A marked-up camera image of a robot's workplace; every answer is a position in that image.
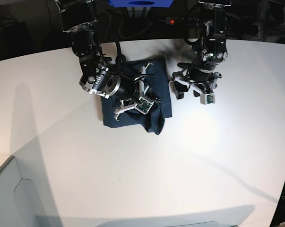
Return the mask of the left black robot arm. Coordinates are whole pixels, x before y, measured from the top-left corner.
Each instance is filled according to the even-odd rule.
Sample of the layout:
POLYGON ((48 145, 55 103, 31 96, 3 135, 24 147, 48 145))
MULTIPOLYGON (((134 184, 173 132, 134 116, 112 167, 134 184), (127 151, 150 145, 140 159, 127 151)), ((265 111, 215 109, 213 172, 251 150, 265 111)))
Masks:
POLYGON ((231 6, 230 0, 200 0, 185 13, 185 22, 196 9, 200 13, 195 25, 200 29, 200 37, 192 42, 188 38, 184 41, 191 46, 196 57, 191 63, 178 63, 181 71, 172 75, 174 93, 177 99, 183 99, 189 89, 193 89, 195 97, 200 98, 204 105, 215 103, 214 90, 222 75, 215 71, 217 64, 227 57, 226 47, 226 7, 231 6))

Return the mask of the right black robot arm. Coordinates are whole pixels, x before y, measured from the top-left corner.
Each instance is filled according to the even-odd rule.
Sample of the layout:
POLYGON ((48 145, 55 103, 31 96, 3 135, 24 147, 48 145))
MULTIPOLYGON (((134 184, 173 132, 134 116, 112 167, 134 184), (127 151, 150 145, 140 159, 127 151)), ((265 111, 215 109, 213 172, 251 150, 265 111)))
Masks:
POLYGON ((114 111, 115 120, 127 111, 136 110, 146 115, 154 105, 154 100, 147 96, 149 86, 144 78, 149 65, 142 66, 138 73, 122 71, 125 57, 117 46, 115 65, 110 57, 105 56, 95 34, 98 21, 95 4, 92 0, 57 0, 62 30, 71 34, 72 51, 79 58, 82 70, 80 86, 87 93, 105 99, 115 97, 121 105, 114 111))

